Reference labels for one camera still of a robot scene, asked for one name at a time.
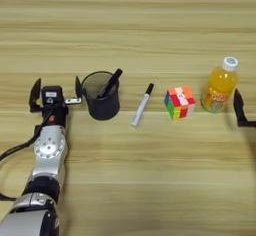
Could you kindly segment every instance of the robotic arm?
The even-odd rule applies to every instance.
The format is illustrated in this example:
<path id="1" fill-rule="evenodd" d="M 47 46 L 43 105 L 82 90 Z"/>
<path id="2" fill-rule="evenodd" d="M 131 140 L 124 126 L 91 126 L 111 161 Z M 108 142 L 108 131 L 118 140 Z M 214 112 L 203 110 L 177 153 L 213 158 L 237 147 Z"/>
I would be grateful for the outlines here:
<path id="1" fill-rule="evenodd" d="M 35 166 L 26 187 L 9 213 L 0 223 L 1 236 L 57 236 L 59 219 L 57 204 L 64 183 L 64 160 L 67 105 L 81 103 L 81 88 L 76 78 L 77 98 L 64 100 L 60 86 L 44 87 L 43 107 L 36 101 L 40 96 L 41 79 L 31 90 L 30 111 L 42 112 L 44 118 L 36 126 L 34 143 Z"/>

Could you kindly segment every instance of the marker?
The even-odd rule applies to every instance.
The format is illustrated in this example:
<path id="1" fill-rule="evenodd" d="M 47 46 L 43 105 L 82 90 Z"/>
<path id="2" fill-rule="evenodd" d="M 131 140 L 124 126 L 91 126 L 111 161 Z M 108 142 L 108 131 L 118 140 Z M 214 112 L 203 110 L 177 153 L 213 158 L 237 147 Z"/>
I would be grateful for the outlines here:
<path id="1" fill-rule="evenodd" d="M 112 77 L 108 81 L 107 85 L 104 86 L 100 90 L 99 94 L 97 95 L 97 99 L 102 98 L 102 97 L 106 96 L 109 93 L 109 91 L 116 84 L 116 82 L 118 81 L 118 78 L 121 76 L 122 73 L 123 73 L 123 71 L 121 69 L 116 70 L 116 72 L 112 75 Z"/>
<path id="2" fill-rule="evenodd" d="M 137 127 L 139 125 L 140 119 L 141 119 L 142 114 L 143 114 L 143 111 L 144 111 L 144 109 L 145 109 L 145 107 L 148 103 L 148 100 L 149 100 L 149 97 L 150 97 L 150 94 L 151 94 L 153 88 L 154 88 L 154 84 L 150 83 L 148 88 L 147 88 L 147 91 L 144 94 L 143 99 L 140 102 L 139 108 L 138 108 L 138 110 L 137 110 L 137 112 L 136 112 L 136 114 L 135 114 L 135 116 L 134 116 L 134 118 L 131 122 L 132 126 Z"/>

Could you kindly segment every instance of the colorful cube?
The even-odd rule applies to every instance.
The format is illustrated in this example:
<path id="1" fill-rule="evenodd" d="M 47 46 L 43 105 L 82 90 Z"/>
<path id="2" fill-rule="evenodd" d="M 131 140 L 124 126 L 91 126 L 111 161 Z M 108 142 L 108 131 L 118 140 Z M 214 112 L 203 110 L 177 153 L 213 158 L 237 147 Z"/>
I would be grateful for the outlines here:
<path id="1" fill-rule="evenodd" d="M 168 89 L 164 103 L 173 120 L 191 115 L 196 106 L 192 91 L 187 86 Z"/>

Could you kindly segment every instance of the bottle cap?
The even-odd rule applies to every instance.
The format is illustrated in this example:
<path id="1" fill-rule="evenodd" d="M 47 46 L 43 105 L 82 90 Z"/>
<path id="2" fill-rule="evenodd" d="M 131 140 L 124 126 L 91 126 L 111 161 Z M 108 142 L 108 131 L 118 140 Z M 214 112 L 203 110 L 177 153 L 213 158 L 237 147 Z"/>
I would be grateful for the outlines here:
<path id="1" fill-rule="evenodd" d="M 222 64 L 222 68 L 229 72 L 235 71 L 237 66 L 238 60 L 234 57 L 226 57 Z"/>

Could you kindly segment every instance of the plastic bottle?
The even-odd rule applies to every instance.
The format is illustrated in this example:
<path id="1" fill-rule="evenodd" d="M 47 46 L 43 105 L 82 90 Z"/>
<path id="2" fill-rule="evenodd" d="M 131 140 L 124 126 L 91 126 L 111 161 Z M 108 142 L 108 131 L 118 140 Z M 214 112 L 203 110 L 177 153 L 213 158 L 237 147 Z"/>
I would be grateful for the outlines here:
<path id="1" fill-rule="evenodd" d="M 212 113 L 223 111 L 238 83 L 237 66 L 236 58 L 226 57 L 222 66 L 218 66 L 212 71 L 202 99 L 205 110 Z"/>

